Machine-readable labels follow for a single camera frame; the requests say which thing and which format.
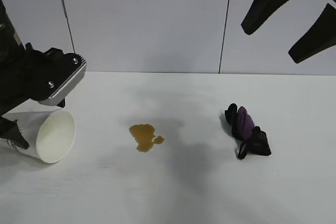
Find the tipped over cup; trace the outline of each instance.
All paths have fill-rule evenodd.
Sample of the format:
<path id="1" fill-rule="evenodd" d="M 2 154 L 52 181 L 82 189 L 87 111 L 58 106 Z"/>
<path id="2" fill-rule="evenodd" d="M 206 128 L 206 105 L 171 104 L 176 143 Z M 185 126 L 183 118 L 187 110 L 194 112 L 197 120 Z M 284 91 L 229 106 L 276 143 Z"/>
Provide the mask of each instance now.
<path id="1" fill-rule="evenodd" d="M 60 161 L 68 154 L 75 141 L 75 119 L 66 110 L 10 113 L 3 117 L 11 121 L 17 120 L 18 129 L 28 142 L 29 148 L 25 150 L 4 138 L 0 138 L 0 146 L 38 158 L 45 163 Z"/>

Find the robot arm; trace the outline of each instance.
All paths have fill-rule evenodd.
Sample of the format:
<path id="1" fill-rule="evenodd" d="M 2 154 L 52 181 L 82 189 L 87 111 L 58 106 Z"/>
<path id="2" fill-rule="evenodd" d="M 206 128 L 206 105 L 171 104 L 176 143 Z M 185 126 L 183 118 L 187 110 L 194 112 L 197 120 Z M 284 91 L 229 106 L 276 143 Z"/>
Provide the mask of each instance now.
<path id="1" fill-rule="evenodd" d="M 278 8 L 289 0 L 254 0 L 242 28 L 253 34 Z M 336 9 L 328 4 L 309 31 L 289 50 L 296 63 L 336 45 Z"/>
<path id="2" fill-rule="evenodd" d="M 27 149 L 16 122 L 2 115 L 32 99 L 43 105 L 65 106 L 65 97 L 85 75 L 86 61 L 79 55 L 46 52 L 23 46 L 0 0 L 0 138 Z"/>

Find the white wall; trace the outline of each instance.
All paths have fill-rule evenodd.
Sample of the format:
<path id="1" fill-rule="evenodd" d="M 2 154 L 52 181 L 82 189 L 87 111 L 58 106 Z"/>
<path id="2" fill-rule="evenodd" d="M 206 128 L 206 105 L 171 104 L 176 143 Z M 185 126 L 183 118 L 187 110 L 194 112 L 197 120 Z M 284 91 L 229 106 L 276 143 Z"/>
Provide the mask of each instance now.
<path id="1" fill-rule="evenodd" d="M 290 0 L 254 34 L 240 24 L 253 0 L 230 0 L 222 73 L 336 74 L 336 47 L 295 64 L 289 49 L 318 19 L 329 0 Z"/>
<path id="2" fill-rule="evenodd" d="M 94 71 L 218 73 L 228 0 L 65 0 Z"/>
<path id="3" fill-rule="evenodd" d="M 3 1 L 23 43 L 72 51 L 61 0 Z M 218 72 L 228 0 L 65 1 L 89 70 Z M 298 65 L 288 55 L 330 0 L 291 0 L 248 36 L 252 1 L 230 0 L 221 73 L 336 74 L 336 47 Z"/>
<path id="4" fill-rule="evenodd" d="M 60 0 L 3 0 L 22 42 L 38 50 L 58 47 L 72 52 Z"/>

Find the white table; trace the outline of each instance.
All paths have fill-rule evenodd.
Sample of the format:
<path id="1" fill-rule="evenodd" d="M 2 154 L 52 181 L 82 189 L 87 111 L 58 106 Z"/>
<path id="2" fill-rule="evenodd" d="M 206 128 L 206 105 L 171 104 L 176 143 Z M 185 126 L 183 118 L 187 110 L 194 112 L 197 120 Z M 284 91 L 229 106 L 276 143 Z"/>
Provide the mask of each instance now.
<path id="1" fill-rule="evenodd" d="M 44 165 L 0 149 L 0 223 L 335 223 L 335 85 L 89 72 L 67 100 L 78 127 L 65 159 Z M 232 102 L 267 132 L 271 156 L 236 159 L 219 120 Z M 166 138 L 148 153 L 129 133 L 142 123 Z"/>

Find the coffee spill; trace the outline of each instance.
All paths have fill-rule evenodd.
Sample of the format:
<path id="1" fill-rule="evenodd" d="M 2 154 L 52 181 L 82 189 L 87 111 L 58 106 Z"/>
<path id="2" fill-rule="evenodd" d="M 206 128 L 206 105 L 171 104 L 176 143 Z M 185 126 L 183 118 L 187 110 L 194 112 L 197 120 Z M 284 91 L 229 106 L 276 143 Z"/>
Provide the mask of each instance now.
<path id="1" fill-rule="evenodd" d="M 156 139 L 154 139 L 154 144 L 162 144 L 164 141 L 164 138 L 162 136 L 158 136 Z"/>
<path id="2" fill-rule="evenodd" d="M 130 133 L 138 143 L 137 150 L 139 152 L 148 152 L 153 148 L 154 144 L 162 144 L 164 142 L 164 138 L 161 136 L 154 139 L 156 137 L 154 132 L 155 128 L 150 124 L 133 125 L 130 127 Z"/>

